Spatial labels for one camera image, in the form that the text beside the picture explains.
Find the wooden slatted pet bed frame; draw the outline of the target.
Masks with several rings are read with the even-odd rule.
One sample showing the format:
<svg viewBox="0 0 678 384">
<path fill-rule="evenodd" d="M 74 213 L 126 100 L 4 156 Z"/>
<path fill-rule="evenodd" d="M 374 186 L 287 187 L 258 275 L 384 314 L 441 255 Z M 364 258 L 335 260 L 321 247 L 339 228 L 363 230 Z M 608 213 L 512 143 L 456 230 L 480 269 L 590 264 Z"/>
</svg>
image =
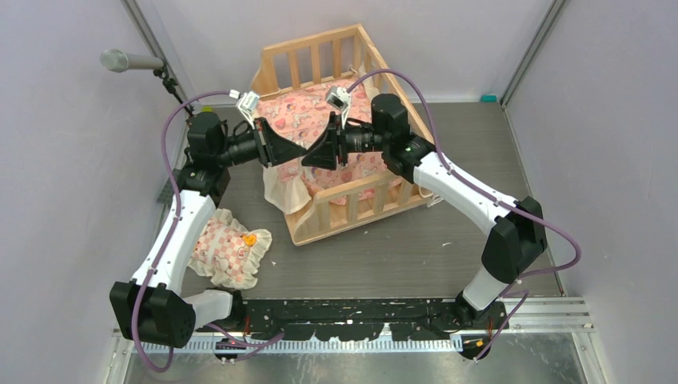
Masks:
<svg viewBox="0 0 678 384">
<path fill-rule="evenodd" d="M 350 116 L 369 120 L 370 103 L 382 93 L 404 97 L 396 77 L 364 27 L 356 24 L 266 46 L 251 83 L 260 102 L 294 90 L 346 79 L 363 70 L 352 88 Z M 293 243 L 301 246 L 431 201 L 429 191 L 389 172 L 315 193 L 306 206 L 284 214 Z"/>
</svg>

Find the pink printed cushion with ties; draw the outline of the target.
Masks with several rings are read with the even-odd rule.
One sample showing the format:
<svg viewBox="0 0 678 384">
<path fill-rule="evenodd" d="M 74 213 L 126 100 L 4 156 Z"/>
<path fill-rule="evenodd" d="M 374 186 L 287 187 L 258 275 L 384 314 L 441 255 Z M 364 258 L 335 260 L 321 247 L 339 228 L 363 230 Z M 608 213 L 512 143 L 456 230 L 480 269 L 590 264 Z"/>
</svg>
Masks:
<svg viewBox="0 0 678 384">
<path fill-rule="evenodd" d="M 346 79 L 323 82 L 294 90 L 257 104 L 257 115 L 265 118 L 275 132 L 309 148 L 324 132 L 333 111 L 325 101 L 331 86 L 347 88 L 365 72 Z M 304 208 L 315 193 L 386 171 L 379 152 L 351 154 L 348 164 L 336 170 L 306 167 L 300 158 L 263 170 L 265 200 L 283 214 Z"/>
</svg>

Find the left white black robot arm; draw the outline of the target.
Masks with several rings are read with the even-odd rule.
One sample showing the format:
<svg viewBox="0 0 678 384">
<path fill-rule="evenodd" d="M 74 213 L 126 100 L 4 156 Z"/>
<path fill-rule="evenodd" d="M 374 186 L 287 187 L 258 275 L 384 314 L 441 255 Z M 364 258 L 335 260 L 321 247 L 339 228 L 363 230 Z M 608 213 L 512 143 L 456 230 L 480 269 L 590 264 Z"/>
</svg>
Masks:
<svg viewBox="0 0 678 384">
<path fill-rule="evenodd" d="M 181 298 L 181 283 L 195 246 L 229 184 L 229 168 L 247 162 L 277 166 L 305 155 L 303 146 L 282 137 L 265 118 L 242 121 L 229 134 L 213 112 L 187 120 L 189 161 L 169 177 L 168 216 L 148 256 L 128 282 L 115 282 L 110 302 L 124 338 L 182 348 L 196 329 L 216 321 L 238 330 L 245 321 L 240 294 L 208 289 Z"/>
</svg>

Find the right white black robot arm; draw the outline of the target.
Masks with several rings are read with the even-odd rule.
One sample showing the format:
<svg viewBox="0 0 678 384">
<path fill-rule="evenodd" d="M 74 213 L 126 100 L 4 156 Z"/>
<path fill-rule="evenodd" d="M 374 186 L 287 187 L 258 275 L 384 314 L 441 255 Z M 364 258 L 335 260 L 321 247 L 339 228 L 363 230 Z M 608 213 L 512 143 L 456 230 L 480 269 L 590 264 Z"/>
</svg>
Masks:
<svg viewBox="0 0 678 384">
<path fill-rule="evenodd" d="M 390 172 L 433 192 L 486 234 L 481 268 L 453 304 L 455 323 L 477 328 L 496 299 L 546 251 L 540 203 L 502 194 L 439 154 L 412 132 L 408 112 L 394 94 L 372 100 L 370 122 L 349 117 L 351 97 L 345 89 L 333 87 L 325 99 L 334 110 L 301 160 L 303 166 L 336 170 L 352 153 L 379 152 Z"/>
</svg>

